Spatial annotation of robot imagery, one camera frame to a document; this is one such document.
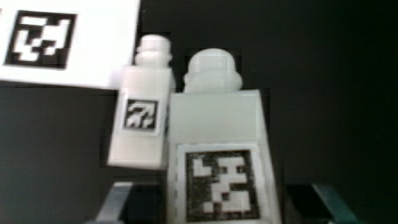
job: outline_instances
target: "dark background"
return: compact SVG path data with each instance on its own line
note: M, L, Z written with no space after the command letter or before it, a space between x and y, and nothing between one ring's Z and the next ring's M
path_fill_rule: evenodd
M395 1L143 0L141 21L173 41L180 89L193 53L219 47L271 92L280 183L333 184L362 220L397 223ZM84 223L113 182L163 177L106 166L116 92L0 84L0 223Z

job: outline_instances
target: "white object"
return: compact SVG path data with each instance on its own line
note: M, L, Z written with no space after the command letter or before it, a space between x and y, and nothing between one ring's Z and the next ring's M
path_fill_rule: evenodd
M139 0L0 2L0 80L120 89Z
M168 223L282 224L262 95L225 86L171 95Z
M166 166L166 118L175 89L170 40L148 35L141 40L136 66L125 68L109 165L163 169Z
M186 92L237 91L241 88L232 54L221 49L203 50L191 59Z

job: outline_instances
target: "white box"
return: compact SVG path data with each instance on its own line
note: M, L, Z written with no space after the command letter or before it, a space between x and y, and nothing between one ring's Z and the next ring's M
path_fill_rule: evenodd
M120 89L132 64L139 0L0 3L0 80Z
M173 90L175 77L170 68L148 69L136 66L127 68L111 142L109 165L113 166L145 169L166 168L166 120ZM141 122L139 125L134 125L136 127L127 125L131 118L138 118L138 122Z
M173 94L168 223L282 224L257 90Z

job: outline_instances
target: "rounded top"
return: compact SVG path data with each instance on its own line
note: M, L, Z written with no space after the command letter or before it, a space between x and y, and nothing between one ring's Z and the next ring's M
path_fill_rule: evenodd
M163 51L164 53L170 53L171 51L171 41L166 37L161 35L147 35L141 38L141 46L138 48L138 51Z
M237 91L241 88L243 77L230 52L218 48L200 51L189 64L186 92Z
M198 52L191 59L189 73L203 72L209 69L235 71L235 59L228 51L211 48Z
M147 35L141 38L138 48L136 64L147 68L168 68L171 61L171 42L159 35Z

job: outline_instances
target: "white paper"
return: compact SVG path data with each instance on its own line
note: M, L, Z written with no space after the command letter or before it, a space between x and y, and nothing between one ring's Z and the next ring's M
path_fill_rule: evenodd
M139 0L10 0L0 10L0 80L118 89Z

